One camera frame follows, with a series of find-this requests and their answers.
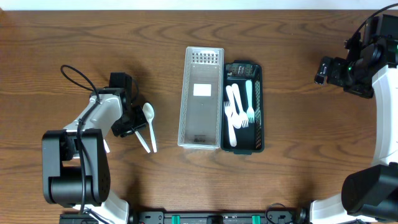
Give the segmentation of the pale green plastic fork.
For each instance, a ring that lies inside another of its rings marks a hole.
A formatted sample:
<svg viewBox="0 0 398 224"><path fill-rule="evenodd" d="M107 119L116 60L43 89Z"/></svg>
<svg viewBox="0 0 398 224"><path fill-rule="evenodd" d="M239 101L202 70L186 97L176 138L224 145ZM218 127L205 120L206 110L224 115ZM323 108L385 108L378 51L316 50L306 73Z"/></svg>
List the pale green plastic fork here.
<svg viewBox="0 0 398 224"><path fill-rule="evenodd" d="M246 111L246 114L248 116L249 122L254 123L254 109L252 107L252 81L246 80L245 87L246 87L246 95L247 95L247 99L248 99L248 109Z"/></svg>

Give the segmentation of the white plastic fork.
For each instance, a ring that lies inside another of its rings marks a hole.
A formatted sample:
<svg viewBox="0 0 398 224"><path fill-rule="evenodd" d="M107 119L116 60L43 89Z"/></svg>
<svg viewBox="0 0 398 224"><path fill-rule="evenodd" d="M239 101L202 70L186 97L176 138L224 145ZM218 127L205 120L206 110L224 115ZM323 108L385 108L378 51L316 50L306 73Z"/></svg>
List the white plastic fork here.
<svg viewBox="0 0 398 224"><path fill-rule="evenodd" d="M237 139L236 135L234 132L234 127L232 123L232 107L230 105L230 102L225 101L224 102L224 113L227 117L227 122L228 122L228 136L229 136L229 144L231 147L236 147L237 146Z"/></svg>
<svg viewBox="0 0 398 224"><path fill-rule="evenodd" d="M249 121L248 121L248 116L247 116L246 112L243 110L239 87L236 83L232 84L231 86L232 86L233 94L234 94L234 97L235 97L235 100L237 102L237 106L239 109L239 117L241 119L241 127L247 128L249 125Z"/></svg>

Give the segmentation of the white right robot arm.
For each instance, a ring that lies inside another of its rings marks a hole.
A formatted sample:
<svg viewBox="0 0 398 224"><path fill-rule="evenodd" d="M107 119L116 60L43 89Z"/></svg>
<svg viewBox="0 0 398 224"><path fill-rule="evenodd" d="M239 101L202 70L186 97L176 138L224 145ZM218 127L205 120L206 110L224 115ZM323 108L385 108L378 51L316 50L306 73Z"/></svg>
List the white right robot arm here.
<svg viewBox="0 0 398 224"><path fill-rule="evenodd" d="M310 204L310 223L397 221L397 42L351 47L349 59L322 60L315 81L376 99L376 147L371 166L347 176L339 194Z"/></svg>

